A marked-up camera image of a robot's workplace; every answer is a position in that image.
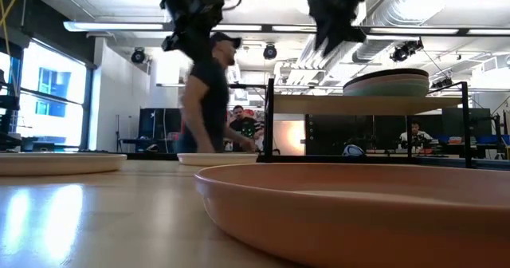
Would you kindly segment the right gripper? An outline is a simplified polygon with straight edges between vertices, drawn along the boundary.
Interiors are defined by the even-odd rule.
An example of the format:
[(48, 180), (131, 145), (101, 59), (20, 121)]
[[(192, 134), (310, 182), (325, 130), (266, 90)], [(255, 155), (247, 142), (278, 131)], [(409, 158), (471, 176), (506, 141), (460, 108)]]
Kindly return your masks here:
[(365, 0), (307, 0), (309, 15), (316, 23), (314, 49), (327, 39), (323, 56), (329, 55), (342, 41), (364, 41), (366, 34), (351, 23)]

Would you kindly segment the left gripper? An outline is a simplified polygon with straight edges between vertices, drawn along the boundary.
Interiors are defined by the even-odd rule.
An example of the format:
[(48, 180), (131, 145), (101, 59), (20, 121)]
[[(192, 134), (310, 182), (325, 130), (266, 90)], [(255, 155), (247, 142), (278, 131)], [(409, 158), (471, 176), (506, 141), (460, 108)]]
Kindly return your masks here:
[(210, 39), (192, 38), (189, 35), (209, 33), (222, 20), (225, 0), (171, 0), (173, 34), (164, 38), (163, 51), (186, 52), (193, 61), (211, 59)]

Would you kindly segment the pale green plate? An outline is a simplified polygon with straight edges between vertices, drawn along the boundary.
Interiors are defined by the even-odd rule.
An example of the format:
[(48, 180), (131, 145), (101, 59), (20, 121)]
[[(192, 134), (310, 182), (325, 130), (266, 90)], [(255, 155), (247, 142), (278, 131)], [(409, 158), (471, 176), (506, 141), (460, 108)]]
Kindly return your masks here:
[(359, 88), (346, 87), (345, 96), (355, 97), (424, 97), (429, 91), (427, 85), (413, 82), (385, 82)]

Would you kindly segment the white bowl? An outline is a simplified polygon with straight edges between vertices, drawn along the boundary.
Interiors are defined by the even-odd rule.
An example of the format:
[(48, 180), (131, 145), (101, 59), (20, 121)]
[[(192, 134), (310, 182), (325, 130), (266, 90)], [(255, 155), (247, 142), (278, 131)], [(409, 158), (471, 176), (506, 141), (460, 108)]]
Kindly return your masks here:
[(180, 164), (188, 166), (220, 166), (230, 164), (254, 164), (257, 162), (257, 154), (249, 153), (179, 153), (177, 155)]

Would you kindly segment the pale blue-white plate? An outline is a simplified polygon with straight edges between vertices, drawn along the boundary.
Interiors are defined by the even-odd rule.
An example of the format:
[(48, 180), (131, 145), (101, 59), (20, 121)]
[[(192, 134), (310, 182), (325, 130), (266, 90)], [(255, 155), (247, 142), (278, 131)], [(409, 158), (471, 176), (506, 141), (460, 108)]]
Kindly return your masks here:
[(79, 175), (120, 170), (127, 156), (95, 152), (0, 153), (0, 176)]

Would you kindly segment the salmon orange plate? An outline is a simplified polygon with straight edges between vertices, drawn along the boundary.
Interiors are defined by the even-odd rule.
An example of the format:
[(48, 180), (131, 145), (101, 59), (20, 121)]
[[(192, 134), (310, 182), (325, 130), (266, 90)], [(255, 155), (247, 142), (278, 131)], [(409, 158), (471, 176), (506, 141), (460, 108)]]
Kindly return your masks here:
[(323, 268), (510, 268), (510, 171), (243, 164), (199, 171), (213, 222)]

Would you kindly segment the person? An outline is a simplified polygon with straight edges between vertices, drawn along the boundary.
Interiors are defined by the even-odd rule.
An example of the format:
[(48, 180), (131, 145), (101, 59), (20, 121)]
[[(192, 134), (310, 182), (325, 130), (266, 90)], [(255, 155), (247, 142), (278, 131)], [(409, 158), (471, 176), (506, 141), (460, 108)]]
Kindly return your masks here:
[(176, 152), (221, 153), (225, 138), (249, 152), (256, 150), (253, 140), (226, 123), (230, 100), (226, 70), (235, 64), (240, 45), (239, 37), (216, 32), (210, 37), (210, 55), (194, 62), (181, 98), (183, 125)]
[(407, 132), (403, 132), (399, 137), (399, 145), (401, 148), (407, 148), (409, 144), (413, 148), (424, 148), (430, 141), (432, 136), (422, 131), (420, 124), (416, 120), (411, 121), (410, 136)]
[(233, 108), (233, 120), (229, 127), (254, 142), (253, 150), (259, 152), (263, 143), (264, 122), (254, 119), (245, 114), (242, 106), (236, 105)]

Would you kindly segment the long ceiling light strip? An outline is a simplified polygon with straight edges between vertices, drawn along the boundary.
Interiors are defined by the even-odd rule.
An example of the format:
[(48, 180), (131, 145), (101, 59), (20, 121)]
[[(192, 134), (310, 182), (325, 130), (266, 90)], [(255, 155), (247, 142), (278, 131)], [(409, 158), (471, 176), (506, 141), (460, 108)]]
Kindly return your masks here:
[(284, 25), (246, 25), (246, 24), (220, 24), (213, 28), (213, 31), (226, 31), (226, 32), (263, 32), (275, 33), (286, 32), (292, 34), (310, 34), (316, 32), (316, 26), (284, 26)]
[(370, 34), (510, 37), (510, 29), (372, 28)]
[(69, 32), (108, 32), (108, 31), (172, 31), (172, 23), (136, 22), (63, 22)]

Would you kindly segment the black monitor screen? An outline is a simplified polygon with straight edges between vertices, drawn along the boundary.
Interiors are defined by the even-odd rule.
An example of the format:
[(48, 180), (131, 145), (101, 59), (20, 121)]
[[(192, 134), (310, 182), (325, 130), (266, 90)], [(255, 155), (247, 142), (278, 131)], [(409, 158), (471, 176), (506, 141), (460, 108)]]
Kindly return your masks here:
[(171, 132), (180, 132), (178, 108), (142, 108), (139, 110), (139, 138), (163, 140)]

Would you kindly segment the dark partition panel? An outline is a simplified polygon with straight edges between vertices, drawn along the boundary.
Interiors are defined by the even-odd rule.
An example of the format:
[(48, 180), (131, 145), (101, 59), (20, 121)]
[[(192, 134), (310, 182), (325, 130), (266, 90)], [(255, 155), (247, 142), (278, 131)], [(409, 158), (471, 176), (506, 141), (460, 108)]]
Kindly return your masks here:
[[(469, 110), (472, 157), (481, 158), (484, 151), (479, 144), (496, 144), (493, 133), (494, 115), (487, 108)], [(399, 137), (406, 129), (404, 116), (341, 116), (307, 115), (306, 153), (309, 155), (339, 156), (346, 145), (354, 144), (367, 154), (406, 154), (411, 148), (415, 155), (455, 155), (462, 157), (464, 152), (464, 126), (462, 108), (445, 108), (429, 114), (410, 118), (420, 124), (422, 131), (432, 136), (424, 148), (401, 148)]]

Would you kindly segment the glowing orange panel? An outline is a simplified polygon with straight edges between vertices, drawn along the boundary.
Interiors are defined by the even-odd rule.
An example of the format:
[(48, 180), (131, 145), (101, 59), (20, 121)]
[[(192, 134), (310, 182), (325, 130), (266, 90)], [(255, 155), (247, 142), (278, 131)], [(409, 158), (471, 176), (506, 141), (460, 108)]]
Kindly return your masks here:
[(283, 156), (305, 155), (303, 120), (276, 120), (273, 125), (274, 148)]

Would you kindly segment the large window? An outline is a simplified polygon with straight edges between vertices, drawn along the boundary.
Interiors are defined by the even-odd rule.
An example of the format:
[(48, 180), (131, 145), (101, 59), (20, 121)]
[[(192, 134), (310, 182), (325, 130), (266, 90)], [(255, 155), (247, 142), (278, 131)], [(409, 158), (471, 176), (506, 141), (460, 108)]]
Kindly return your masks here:
[(84, 132), (89, 71), (76, 61), (36, 41), (20, 57), (0, 49), (0, 69), (19, 90), (20, 109), (10, 132), (62, 147), (79, 147)]

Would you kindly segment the dark equipment rack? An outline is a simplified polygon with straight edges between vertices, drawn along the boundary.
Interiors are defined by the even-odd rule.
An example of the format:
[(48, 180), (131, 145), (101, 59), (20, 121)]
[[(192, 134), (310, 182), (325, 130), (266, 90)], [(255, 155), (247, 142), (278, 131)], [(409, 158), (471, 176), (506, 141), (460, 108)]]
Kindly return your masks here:
[(20, 98), (14, 85), (6, 81), (4, 71), (0, 69), (0, 92), (3, 89), (7, 90), (7, 94), (0, 94), (0, 108), (5, 110), (4, 113), (0, 113), (0, 152), (12, 150), (22, 145), (22, 138), (10, 133), (14, 112), (20, 109)]

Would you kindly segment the wooden shelf with black frame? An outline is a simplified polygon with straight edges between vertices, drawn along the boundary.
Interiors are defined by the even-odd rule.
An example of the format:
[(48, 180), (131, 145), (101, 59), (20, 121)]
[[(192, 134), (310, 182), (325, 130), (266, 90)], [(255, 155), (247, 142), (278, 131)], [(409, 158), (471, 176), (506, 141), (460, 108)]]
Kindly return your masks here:
[(406, 118), (406, 129), (410, 130), (410, 118), (413, 115), (444, 109), (460, 104), (462, 106), (464, 126), (465, 161), (470, 165), (471, 128), (468, 105), (468, 86), (462, 81), (461, 97), (351, 97), (351, 96), (281, 96), (274, 93), (274, 80), (268, 80), (265, 86), (265, 142), (264, 155), (273, 154), (273, 123), (276, 113), (284, 114), (326, 114), (354, 116), (397, 116)]

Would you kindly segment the silver ventilation duct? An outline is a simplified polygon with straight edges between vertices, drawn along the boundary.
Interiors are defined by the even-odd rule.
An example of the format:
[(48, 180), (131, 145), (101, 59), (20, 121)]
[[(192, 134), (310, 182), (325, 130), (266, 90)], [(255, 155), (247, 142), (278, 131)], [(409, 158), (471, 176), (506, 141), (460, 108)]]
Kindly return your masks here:
[[(445, 0), (380, 0), (370, 9), (363, 2), (355, 9), (357, 17), (354, 23), (363, 26), (421, 26), (444, 8)], [(367, 39), (362, 44), (347, 41), (323, 57), (313, 50), (314, 41), (314, 37), (308, 39), (296, 65), (301, 69), (324, 69), (328, 73), (339, 61), (347, 62), (343, 68), (358, 73), (395, 43), (394, 40), (375, 39)]]

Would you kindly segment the black table edge frame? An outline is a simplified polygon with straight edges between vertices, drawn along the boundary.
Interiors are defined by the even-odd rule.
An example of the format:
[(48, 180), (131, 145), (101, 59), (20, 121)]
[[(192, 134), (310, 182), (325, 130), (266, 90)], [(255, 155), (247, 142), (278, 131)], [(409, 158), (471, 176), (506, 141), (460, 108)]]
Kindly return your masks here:
[[(128, 160), (170, 160), (179, 161), (178, 154), (166, 153), (128, 153)], [(476, 168), (487, 170), (510, 171), (510, 160), (470, 160), (448, 157), (407, 156), (405, 154), (392, 156), (279, 156), (258, 155), (259, 163), (324, 163), (324, 164), (409, 164), (422, 166)]]

